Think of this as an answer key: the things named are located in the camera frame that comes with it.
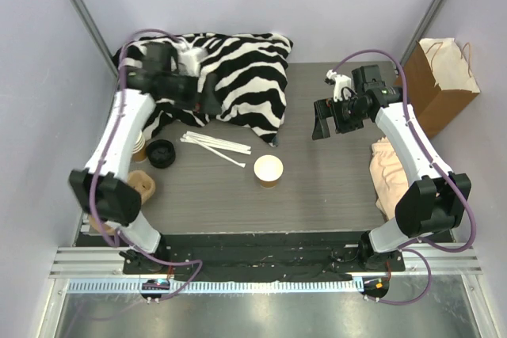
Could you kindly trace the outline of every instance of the zebra print fabric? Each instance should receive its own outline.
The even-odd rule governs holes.
[[[194,127],[204,127],[211,120],[249,127],[271,146],[277,145],[276,133],[284,122],[285,87],[287,86],[287,57],[292,42],[275,33],[233,36],[216,33],[197,33],[181,36],[187,47],[203,47],[208,56],[200,63],[198,87],[202,91],[209,76],[213,76],[215,95],[222,104],[222,114],[210,115],[180,110],[170,99],[155,100],[156,107],[143,133],[147,139],[155,137],[167,124],[175,120]],[[122,65],[140,64],[143,43],[159,41],[179,43],[167,38],[142,38],[129,45]],[[113,57],[118,66],[119,52]]]

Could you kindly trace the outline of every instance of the black round container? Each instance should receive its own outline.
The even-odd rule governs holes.
[[[146,147],[146,153],[150,163],[159,169],[164,169],[174,163],[176,151],[173,143],[169,140],[155,140]]]

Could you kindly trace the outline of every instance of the wooden table surface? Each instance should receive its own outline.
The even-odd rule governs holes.
[[[392,84],[392,65],[379,64],[383,80]],[[132,164],[132,170],[144,170],[156,183],[155,194],[143,206],[152,225],[164,234],[368,230],[380,226],[383,216],[375,207],[369,162],[371,144],[382,132],[365,121],[362,130],[311,140],[313,102],[332,96],[333,87],[323,81],[332,66],[289,66],[288,106],[277,148],[262,142],[249,128],[219,121],[204,128],[179,122],[167,126],[156,139],[169,139],[175,145],[174,164],[168,169],[156,169],[147,160]],[[350,75],[358,66],[345,64],[341,72]],[[332,131],[334,122],[329,120],[329,124]],[[252,146],[250,156],[224,151],[246,167],[180,142],[187,130]],[[264,154],[276,155],[284,163],[281,181],[272,189],[262,188],[254,176],[254,162]]]

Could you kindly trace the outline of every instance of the beige towel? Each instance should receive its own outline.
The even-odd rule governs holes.
[[[370,163],[373,185],[379,199],[375,205],[387,219],[395,216],[395,208],[409,185],[402,163],[387,138],[372,144],[373,158]]]

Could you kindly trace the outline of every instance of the white straw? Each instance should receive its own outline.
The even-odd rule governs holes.
[[[235,146],[236,148],[243,149],[243,150],[250,149],[250,146],[246,146],[245,144],[239,144],[238,142],[229,142],[228,140],[212,138],[211,136],[197,134],[196,132],[187,131],[186,134],[188,136],[191,136],[192,138],[200,140],[200,141],[221,142],[221,143],[224,143],[224,144],[227,144],[230,146]]]
[[[221,154],[218,150],[214,150],[213,148],[211,148],[210,146],[207,146],[205,144],[203,144],[202,142],[199,142],[193,138],[191,138],[190,136],[187,137],[187,139],[189,141],[194,141],[196,144],[199,144],[200,146],[202,146],[204,149],[206,150],[209,150],[210,152],[213,152],[214,154],[220,156],[221,158],[225,158],[227,161],[230,161],[232,162],[233,164],[236,164],[237,166],[241,166],[242,168],[245,168],[245,163],[244,162],[237,162],[236,160],[233,160],[232,158],[226,156],[225,154]]]
[[[194,139],[192,136],[183,135],[183,137],[180,138],[180,141],[181,142],[188,142],[190,144],[195,144],[194,141],[190,141],[190,140],[188,140],[188,138]],[[205,144],[207,146],[210,146],[212,148],[218,148],[220,150],[230,150],[232,152],[238,152],[239,154],[252,154],[252,152],[250,152],[249,150],[240,150],[240,149],[238,149],[236,147],[227,146],[225,144],[218,143],[218,142],[205,142],[205,141],[202,141],[202,140],[199,140],[199,139],[194,139],[194,140],[202,142],[203,144]]]

